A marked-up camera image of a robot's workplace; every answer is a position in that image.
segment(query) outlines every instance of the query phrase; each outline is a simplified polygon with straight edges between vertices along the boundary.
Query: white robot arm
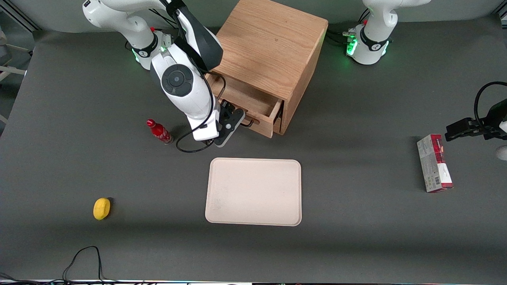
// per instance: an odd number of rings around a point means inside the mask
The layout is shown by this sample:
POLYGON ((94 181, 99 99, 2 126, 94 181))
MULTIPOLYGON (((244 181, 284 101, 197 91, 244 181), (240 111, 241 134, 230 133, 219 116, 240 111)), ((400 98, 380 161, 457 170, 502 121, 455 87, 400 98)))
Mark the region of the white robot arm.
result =
POLYGON ((389 36, 398 23, 395 9, 429 2, 431 0, 363 0, 371 14, 366 25, 361 23, 344 33, 351 37, 347 55, 361 64, 376 63, 385 54, 389 36))
POLYGON ((182 0, 86 0, 83 12, 93 25, 117 30, 128 40, 139 63, 187 116, 188 134, 218 147, 227 142, 245 113, 226 101, 218 105, 203 74, 220 64, 222 47, 182 0), (150 8, 167 11, 178 24, 178 38, 151 31, 142 18, 131 15, 150 8))

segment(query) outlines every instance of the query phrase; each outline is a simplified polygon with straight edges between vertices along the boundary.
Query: cardboard box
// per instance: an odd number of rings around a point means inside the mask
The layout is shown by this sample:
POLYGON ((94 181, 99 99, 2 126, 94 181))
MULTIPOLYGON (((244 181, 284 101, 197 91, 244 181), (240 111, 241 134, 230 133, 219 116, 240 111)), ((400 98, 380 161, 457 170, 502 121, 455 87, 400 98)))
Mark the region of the cardboard box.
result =
POLYGON ((426 192, 436 193, 453 188, 451 176, 444 160, 442 135, 431 134, 417 143, 426 192))

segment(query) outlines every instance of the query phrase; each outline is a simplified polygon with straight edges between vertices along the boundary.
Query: gray tabletop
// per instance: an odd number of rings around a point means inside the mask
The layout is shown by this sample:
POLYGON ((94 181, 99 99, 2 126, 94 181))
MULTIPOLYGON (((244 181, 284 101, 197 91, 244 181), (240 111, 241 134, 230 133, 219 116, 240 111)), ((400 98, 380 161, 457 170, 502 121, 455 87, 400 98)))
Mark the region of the gray tabletop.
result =
MULTIPOLYGON (((497 17, 401 23, 374 66, 326 41, 285 136, 239 129, 198 154, 150 134, 147 118, 176 135, 188 123, 119 33, 36 38, 0 139, 0 271, 58 278, 77 250, 96 245, 116 279, 506 283, 502 142, 445 143, 455 188, 437 194, 424 190, 415 145, 472 116, 482 85, 507 80, 497 17), (298 160, 301 224, 207 222, 215 157, 298 160), (103 196, 116 207, 98 222, 92 207, 103 196)), ((504 98, 491 87, 480 112, 504 98)), ((96 278, 95 253, 69 276, 96 278)))

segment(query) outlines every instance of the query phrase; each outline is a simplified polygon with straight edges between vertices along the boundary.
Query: drawer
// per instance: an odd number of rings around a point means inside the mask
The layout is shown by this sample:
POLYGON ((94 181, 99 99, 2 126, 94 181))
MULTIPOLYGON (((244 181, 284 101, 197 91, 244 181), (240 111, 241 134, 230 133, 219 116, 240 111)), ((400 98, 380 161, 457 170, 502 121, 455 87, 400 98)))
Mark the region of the drawer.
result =
MULTIPOLYGON (((214 75, 206 75, 206 78, 213 94, 218 96, 223 87, 222 79, 214 75)), ((225 79, 227 84, 220 99, 245 110, 243 124, 249 124, 253 120, 250 129, 271 138, 282 100, 235 79, 225 79)))

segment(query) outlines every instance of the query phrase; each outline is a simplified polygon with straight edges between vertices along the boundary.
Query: green led light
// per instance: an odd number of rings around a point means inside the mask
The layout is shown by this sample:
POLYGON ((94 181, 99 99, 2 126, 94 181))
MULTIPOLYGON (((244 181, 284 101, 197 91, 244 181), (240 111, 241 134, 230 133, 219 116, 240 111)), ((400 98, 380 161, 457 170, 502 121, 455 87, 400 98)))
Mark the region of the green led light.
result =
POLYGON ((137 54, 135 53, 134 49, 132 49, 132 53, 134 54, 135 56, 135 61, 139 62, 139 58, 137 58, 137 54))
POLYGON ((388 45, 389 45, 389 41, 387 41, 387 43, 385 43, 385 48, 384 48, 384 51, 382 52, 382 55, 384 55, 387 52, 388 45))
POLYGON ((357 47, 357 39, 354 39, 351 43, 348 44, 347 54, 353 55, 356 47, 357 47))

